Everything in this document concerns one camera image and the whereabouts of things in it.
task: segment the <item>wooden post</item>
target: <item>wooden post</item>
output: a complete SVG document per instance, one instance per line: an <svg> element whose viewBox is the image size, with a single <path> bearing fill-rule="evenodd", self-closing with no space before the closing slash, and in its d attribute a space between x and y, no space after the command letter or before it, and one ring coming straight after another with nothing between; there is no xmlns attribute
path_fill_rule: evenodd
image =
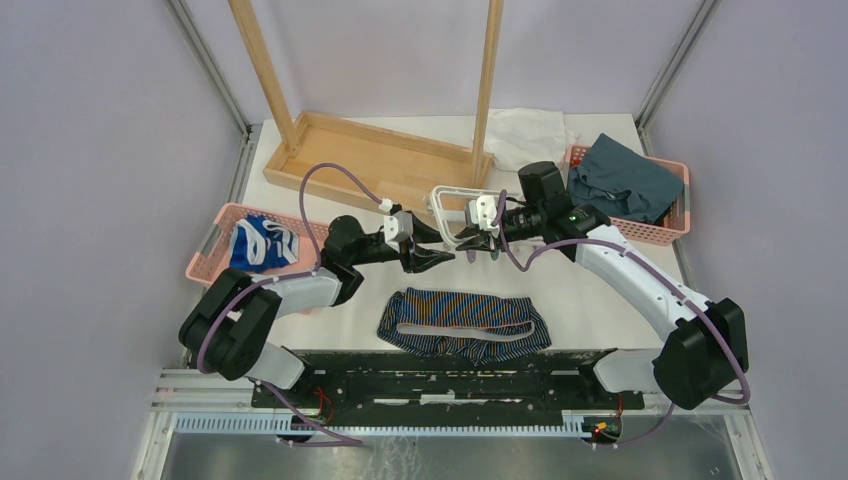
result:
<svg viewBox="0 0 848 480"><path fill-rule="evenodd" d="M489 101L492 98L492 79L495 75L495 56L498 53L498 36L501 30L503 0L489 0L489 17L486 21L486 43L483 47L483 70L480 73L480 92L477 96L477 119L474 124L474 145L471 150L471 185L482 187L483 140L489 120Z"/></svg>
<svg viewBox="0 0 848 480"><path fill-rule="evenodd" d="M271 56L268 54L268 47L262 38L253 5L250 4L250 0L229 1L233 18L236 20L241 38L244 40L244 46L247 48L248 55L250 55L251 63L253 63L253 69L256 70L259 84L262 85L265 99L271 108L271 115L274 116L274 121L277 122L277 128L283 137L284 148L290 156L297 155L300 150L300 138L295 132L291 113L289 113L289 107L286 105L285 97L283 97L277 72L274 70L274 65L271 64Z"/></svg>

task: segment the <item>gray wall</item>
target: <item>gray wall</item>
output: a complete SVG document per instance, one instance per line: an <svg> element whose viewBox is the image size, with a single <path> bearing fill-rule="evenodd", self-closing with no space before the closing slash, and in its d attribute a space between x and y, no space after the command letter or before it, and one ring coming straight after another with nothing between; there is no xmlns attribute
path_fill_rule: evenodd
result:
<svg viewBox="0 0 848 480"><path fill-rule="evenodd" d="M636 113L697 0L508 1L493 108ZM226 2L188 4L251 122L270 118ZM292 114L470 115L488 0L253 0Z"/></svg>
<svg viewBox="0 0 848 480"><path fill-rule="evenodd" d="M127 478L238 148L160 0L0 6L0 478Z"/></svg>
<svg viewBox="0 0 848 480"><path fill-rule="evenodd" d="M698 285L745 309L779 478L844 478L848 3L723 2L651 138L692 170Z"/></svg>

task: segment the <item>wooden frame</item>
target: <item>wooden frame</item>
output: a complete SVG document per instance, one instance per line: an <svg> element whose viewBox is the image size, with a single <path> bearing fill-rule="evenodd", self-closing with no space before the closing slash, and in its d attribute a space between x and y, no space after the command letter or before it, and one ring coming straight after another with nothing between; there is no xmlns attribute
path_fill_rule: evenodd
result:
<svg viewBox="0 0 848 480"><path fill-rule="evenodd" d="M264 173L269 182L297 189L312 166L334 162L355 173L378 197L390 198L422 214L426 214L424 198L436 185L483 186L492 165L492 154L483 151L483 140L492 95L503 0L489 1L471 149L315 112L302 112L292 122L250 0L229 0L229 3L283 139L265 166ZM335 170L316 172L310 177L306 190L348 205L376 209L373 201Z"/></svg>

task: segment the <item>white table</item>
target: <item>white table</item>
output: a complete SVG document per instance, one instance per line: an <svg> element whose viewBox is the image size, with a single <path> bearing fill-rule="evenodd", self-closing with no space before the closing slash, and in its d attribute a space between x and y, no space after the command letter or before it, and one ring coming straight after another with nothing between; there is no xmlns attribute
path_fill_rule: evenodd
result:
<svg viewBox="0 0 848 480"><path fill-rule="evenodd" d="M356 121L470 146L474 117L359 118ZM566 115L566 125L579 134L578 143L591 145L601 132L642 152L629 114ZM262 169L280 143L273 120L265 122L242 203L299 216L297 192L268 183ZM488 188L517 186L515 173L492 169ZM307 195L306 214L311 221L329 223L339 215L354 215L365 231L382 225L382 215ZM680 269L672 247L636 244L673 277ZM517 257L526 261L530 249ZM574 265L565 256L547 253L545 261L534 262L527 273L519 272L506 255L492 261L478 255L474 264L464 256L432 270L410 275L400 265L359 266L365 282L346 304L316 309L309 315L278 319L268 340L292 349L395 350L376 336L377 324L392 293L407 287L485 293L502 297L529 296L545 319L553 341L552 349L658 348L662 343L636 310L591 272Z"/></svg>

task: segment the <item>orange basket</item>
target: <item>orange basket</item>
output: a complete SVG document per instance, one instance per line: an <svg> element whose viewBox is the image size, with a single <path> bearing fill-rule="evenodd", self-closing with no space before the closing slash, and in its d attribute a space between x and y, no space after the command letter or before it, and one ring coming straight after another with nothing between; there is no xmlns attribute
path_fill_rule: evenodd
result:
<svg viewBox="0 0 848 480"><path fill-rule="evenodd" d="M571 145L565 152L568 166L576 167L583 161L591 147L586 145ZM671 210L663 218L663 225L649 225L647 223L633 222L621 218L612 218L612 223L625 237L640 242L653 243L654 245L671 245L671 242L682 237L689 231L689 169L686 165L671 160L645 157L657 165L665 168L683 180L683 193L671 204Z"/></svg>
<svg viewBox="0 0 848 480"><path fill-rule="evenodd" d="M186 277L207 287L212 285L218 275L230 266L230 238L233 236L233 228L235 228L236 222L250 214L263 215L265 218L279 222L300 237L297 262L286 265L284 268L266 270L262 274L279 275L287 272L300 272L308 270L315 264L318 252L312 247L303 220L238 203L228 203L221 207L221 211L215 217L215 230L212 232L209 241L206 242L202 251L194 254L188 264ZM309 225L312 227L315 239L318 240L318 248L323 247L328 234L327 225L315 222L309 222Z"/></svg>

